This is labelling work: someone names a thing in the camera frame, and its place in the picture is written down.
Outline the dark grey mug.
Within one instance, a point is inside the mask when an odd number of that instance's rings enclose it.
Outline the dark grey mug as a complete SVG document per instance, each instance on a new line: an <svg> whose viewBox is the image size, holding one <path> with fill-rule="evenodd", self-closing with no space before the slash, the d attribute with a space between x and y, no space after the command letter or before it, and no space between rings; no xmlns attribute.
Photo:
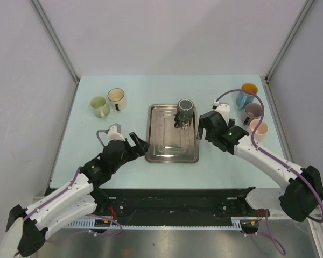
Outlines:
<svg viewBox="0 0 323 258"><path fill-rule="evenodd" d="M187 98L181 99L177 104L177 111L174 117L174 128L185 127L194 115L194 103Z"/></svg>

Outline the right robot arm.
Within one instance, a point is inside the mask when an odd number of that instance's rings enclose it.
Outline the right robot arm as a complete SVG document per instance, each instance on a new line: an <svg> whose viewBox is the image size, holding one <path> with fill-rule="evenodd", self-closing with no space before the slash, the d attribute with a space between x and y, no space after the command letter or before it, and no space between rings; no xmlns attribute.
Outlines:
<svg viewBox="0 0 323 258"><path fill-rule="evenodd" d="M323 185L319 171L303 168L255 143L245 129L226 122L221 114L212 110L199 118L198 139L205 139L223 152L235 155L269 176L279 190L252 189L237 202L238 211L249 216L259 209L282 210L291 219L302 222L319 207L323 222Z"/></svg>

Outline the cream mug black handle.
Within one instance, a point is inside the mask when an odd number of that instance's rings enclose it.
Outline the cream mug black handle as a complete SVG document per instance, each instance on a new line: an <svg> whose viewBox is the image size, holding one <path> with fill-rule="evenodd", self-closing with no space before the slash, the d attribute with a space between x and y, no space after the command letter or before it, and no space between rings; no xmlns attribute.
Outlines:
<svg viewBox="0 0 323 258"><path fill-rule="evenodd" d="M125 92L120 88L111 89L108 92L108 99L111 106L116 111L122 111L127 106L127 98Z"/></svg>

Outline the pink orange mug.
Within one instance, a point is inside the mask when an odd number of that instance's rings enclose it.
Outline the pink orange mug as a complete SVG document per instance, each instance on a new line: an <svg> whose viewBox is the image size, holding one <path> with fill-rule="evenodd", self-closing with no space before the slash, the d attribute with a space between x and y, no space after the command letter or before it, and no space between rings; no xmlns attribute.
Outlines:
<svg viewBox="0 0 323 258"><path fill-rule="evenodd" d="M254 119L251 121L251 123L248 126L248 132L250 135L252 135L252 132L258 123L259 123L259 119ZM262 123L260 124L260 126L258 127L254 135L255 141L258 141L258 142L262 141L265 138L266 134L268 133L268 130L269 130L269 127L267 123L262 121Z"/></svg>

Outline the blue butterfly mug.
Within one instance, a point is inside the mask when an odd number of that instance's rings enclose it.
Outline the blue butterfly mug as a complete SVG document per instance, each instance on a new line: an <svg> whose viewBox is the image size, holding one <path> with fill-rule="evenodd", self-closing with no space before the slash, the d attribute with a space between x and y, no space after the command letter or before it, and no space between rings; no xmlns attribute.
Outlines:
<svg viewBox="0 0 323 258"><path fill-rule="evenodd" d="M242 85L241 90L236 98L236 105L239 110L254 101L255 95L258 93L258 87L252 83L245 83Z"/></svg>

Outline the purple mug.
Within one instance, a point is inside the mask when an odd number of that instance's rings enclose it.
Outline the purple mug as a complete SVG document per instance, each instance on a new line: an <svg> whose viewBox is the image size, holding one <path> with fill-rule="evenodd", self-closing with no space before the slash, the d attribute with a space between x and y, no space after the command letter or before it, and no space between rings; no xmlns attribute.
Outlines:
<svg viewBox="0 0 323 258"><path fill-rule="evenodd" d="M262 115L262 106L257 103L249 103L245 106L241 114L243 125L249 125L252 120L260 118Z"/></svg>

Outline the green mug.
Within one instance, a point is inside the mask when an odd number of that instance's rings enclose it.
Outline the green mug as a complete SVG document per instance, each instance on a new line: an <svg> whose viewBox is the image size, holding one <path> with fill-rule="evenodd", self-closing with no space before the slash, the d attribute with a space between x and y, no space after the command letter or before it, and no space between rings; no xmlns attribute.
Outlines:
<svg viewBox="0 0 323 258"><path fill-rule="evenodd" d="M96 96L90 101L90 107L95 116L106 118L110 113L110 107L107 100L102 96Z"/></svg>

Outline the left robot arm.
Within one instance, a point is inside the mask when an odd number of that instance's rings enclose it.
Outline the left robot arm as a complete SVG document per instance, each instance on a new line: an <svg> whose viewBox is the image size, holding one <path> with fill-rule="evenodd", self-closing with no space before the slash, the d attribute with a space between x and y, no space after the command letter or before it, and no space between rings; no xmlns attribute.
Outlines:
<svg viewBox="0 0 323 258"><path fill-rule="evenodd" d="M19 235L10 246L11 257L28 257L70 222L107 211L109 197L100 186L109 181L121 166L144 156L150 144L131 132L129 136L134 142L131 146L116 126L103 130L103 133L109 141L102 146L102 152L80 166L70 181L28 207L18 204L10 210L7 233L14 223L22 221Z"/></svg>

